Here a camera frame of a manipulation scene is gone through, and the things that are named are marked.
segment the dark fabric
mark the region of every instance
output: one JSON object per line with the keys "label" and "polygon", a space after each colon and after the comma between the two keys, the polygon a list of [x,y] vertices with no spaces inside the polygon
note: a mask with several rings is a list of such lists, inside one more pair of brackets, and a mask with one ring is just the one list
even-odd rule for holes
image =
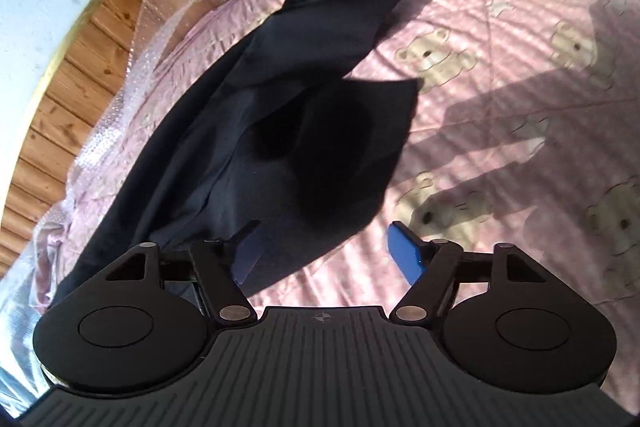
{"label": "dark fabric", "polygon": [[418,88],[342,78],[399,1],[286,0],[233,46],[151,136],[54,302],[142,241],[230,237],[259,219],[236,260],[250,295],[366,226]]}

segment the metal screw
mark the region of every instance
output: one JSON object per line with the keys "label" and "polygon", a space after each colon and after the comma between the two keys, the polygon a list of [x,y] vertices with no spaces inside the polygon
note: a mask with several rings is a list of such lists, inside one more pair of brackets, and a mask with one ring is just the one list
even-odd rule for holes
{"label": "metal screw", "polygon": [[416,322],[421,321],[427,316],[427,311],[420,306],[402,306],[396,310],[396,317],[402,321]]}
{"label": "metal screw", "polygon": [[226,321],[243,321],[251,316],[251,311],[245,306],[233,304],[220,310],[220,317]]}

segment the pink blanket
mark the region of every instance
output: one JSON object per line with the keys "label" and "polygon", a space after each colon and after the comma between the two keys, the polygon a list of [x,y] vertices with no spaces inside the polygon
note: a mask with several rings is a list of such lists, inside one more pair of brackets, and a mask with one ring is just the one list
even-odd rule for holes
{"label": "pink blanket", "polygon": [[[283,0],[231,0],[159,67],[127,132],[74,179],[54,279],[63,277],[180,95]],[[370,225],[252,298],[380,304],[407,283],[385,248],[401,219],[466,249],[521,247],[601,310],[618,334],[604,389],[640,409],[638,0],[405,0],[353,78],[424,81],[412,132]],[[465,289],[465,296],[480,291]]]}

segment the circular cover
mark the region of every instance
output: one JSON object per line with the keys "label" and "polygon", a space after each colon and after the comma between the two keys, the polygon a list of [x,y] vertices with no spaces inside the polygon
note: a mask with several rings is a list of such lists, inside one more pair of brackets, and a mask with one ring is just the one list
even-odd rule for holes
{"label": "circular cover", "polygon": [[518,286],[490,288],[451,309],[442,340],[453,360],[486,383],[521,393],[599,383],[616,353],[607,319],[577,295]]}
{"label": "circular cover", "polygon": [[196,307],[130,283],[91,293],[89,281],[41,318],[34,350],[57,381],[89,393],[130,393],[166,382],[200,354],[207,325]]}

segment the teddy bear print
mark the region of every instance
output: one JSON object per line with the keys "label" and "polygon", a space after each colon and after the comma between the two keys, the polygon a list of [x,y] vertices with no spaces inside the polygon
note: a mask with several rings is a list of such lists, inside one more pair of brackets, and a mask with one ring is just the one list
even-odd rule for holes
{"label": "teddy bear print", "polygon": [[512,5],[507,1],[501,0],[491,0],[491,3],[487,8],[493,17],[499,17],[502,12],[513,10]]}
{"label": "teddy bear print", "polygon": [[626,0],[608,0],[604,7],[606,10],[613,12],[620,17],[624,15],[625,11],[628,9],[628,4]]}
{"label": "teddy bear print", "polygon": [[409,63],[418,70],[418,76],[424,80],[421,93],[446,84],[462,71],[471,70],[476,65],[473,53],[453,50],[447,42],[449,35],[450,31],[446,28],[436,28],[396,52],[396,60]]}
{"label": "teddy bear print", "polygon": [[473,250],[478,242],[479,226],[492,210],[481,192],[470,192],[463,201],[432,198],[438,193],[428,172],[418,174],[414,186],[398,200],[394,219],[402,221],[419,237],[443,237],[455,241],[465,250]]}
{"label": "teddy bear print", "polygon": [[611,187],[588,208],[591,230],[610,248],[604,272],[607,298],[640,289],[640,186],[637,177]]}
{"label": "teddy bear print", "polygon": [[549,123],[548,118],[529,115],[524,120],[514,121],[510,134],[516,141],[526,142],[527,153],[531,158],[544,147]]}
{"label": "teddy bear print", "polygon": [[559,66],[586,70],[592,82],[602,89],[613,85],[614,45],[602,42],[597,35],[588,36],[570,22],[560,21],[551,36],[551,47],[555,49],[551,59]]}

